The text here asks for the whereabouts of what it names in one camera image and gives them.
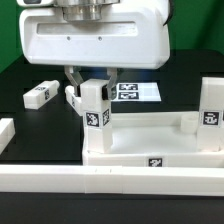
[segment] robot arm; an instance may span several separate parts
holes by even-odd
[[[157,69],[170,56],[169,0],[17,0],[25,57],[30,63],[65,66],[76,86],[73,66]],[[109,99],[111,88],[107,88]]]

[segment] white rectangular block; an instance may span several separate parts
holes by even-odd
[[[74,94],[74,87],[73,86],[67,86],[65,88],[65,94],[66,94],[66,100],[67,102],[73,107],[73,109],[79,114],[79,116],[82,116],[82,99],[81,97],[76,97]]]
[[[197,132],[197,148],[201,151],[219,151],[224,146],[223,125],[224,79],[202,79],[200,119]]]
[[[202,79],[200,110],[224,109],[224,78]]]
[[[81,84],[85,149],[90,152],[106,153],[113,142],[111,102],[102,97],[107,83],[90,79]]]
[[[13,119],[3,118],[0,120],[0,154],[15,135]]]
[[[45,103],[58,94],[60,84],[58,81],[44,81],[23,95],[26,109],[38,110]]]

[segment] white plastic part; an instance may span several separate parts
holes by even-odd
[[[224,79],[203,78],[197,147],[202,151],[219,151],[224,136]]]
[[[99,21],[69,23],[61,8],[27,9],[23,52],[35,64],[156,69],[170,56],[168,12],[168,0],[121,0]]]
[[[113,142],[111,102],[102,99],[106,80],[90,79],[81,84],[84,148],[91,152],[106,153]]]
[[[114,101],[160,102],[157,83],[118,83]]]
[[[78,113],[79,116],[83,115],[82,111],[82,99],[74,94],[74,87],[67,86],[65,88],[66,100],[73,107],[73,109]]]
[[[26,109],[38,110],[45,103],[58,94],[60,84],[58,81],[44,81],[23,95]]]
[[[40,7],[40,6],[49,6],[54,4],[54,0],[41,0],[41,3],[38,4],[26,4],[24,0],[17,0],[18,5],[22,7]]]
[[[223,168],[224,150],[202,152],[197,134],[181,130],[198,112],[112,114],[113,145],[104,154],[83,150],[87,166]]]
[[[224,169],[0,165],[1,192],[224,196]]]
[[[185,114],[181,117],[181,131],[186,134],[195,134],[198,130],[199,114]]]
[[[0,154],[5,147],[9,144],[15,135],[15,127],[13,119],[3,118],[0,120]]]

